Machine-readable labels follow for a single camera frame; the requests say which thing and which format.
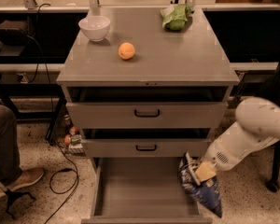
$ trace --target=drawer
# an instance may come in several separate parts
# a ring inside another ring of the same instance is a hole
[[[177,177],[178,158],[100,159],[91,218],[82,223],[212,223]]]
[[[78,128],[216,128],[226,103],[68,103]]]
[[[201,157],[208,148],[207,139],[103,139],[82,141],[88,157],[182,157],[189,150]]]

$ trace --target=power outlet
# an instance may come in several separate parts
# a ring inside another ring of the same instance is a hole
[[[18,81],[22,84],[29,83],[29,78],[25,72],[17,73]]]

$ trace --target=gray tabletop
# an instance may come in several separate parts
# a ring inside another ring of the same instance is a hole
[[[92,42],[79,32],[58,77],[64,82],[130,82],[162,85],[238,83],[238,77],[201,9],[180,32],[162,28],[160,7],[95,8],[91,14],[111,20],[107,37]],[[121,43],[135,47],[132,59],[118,56]]]

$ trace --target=shoe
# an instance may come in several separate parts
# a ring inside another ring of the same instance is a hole
[[[6,186],[7,189],[11,191],[16,191],[17,189],[32,186],[37,183],[40,178],[44,175],[45,171],[43,168],[36,167],[28,170],[22,171],[21,176],[13,183]],[[0,198],[4,197],[6,194],[2,189],[0,189]]]
[[[217,186],[217,177],[200,182],[196,176],[200,159],[192,158],[189,153],[185,153],[179,164],[179,180],[182,188],[194,200],[205,206],[208,210],[222,217],[222,205],[220,193]]]

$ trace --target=white bowl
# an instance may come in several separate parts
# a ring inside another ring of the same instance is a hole
[[[80,20],[78,26],[91,41],[101,41],[110,30],[110,19],[104,16],[89,16]]]

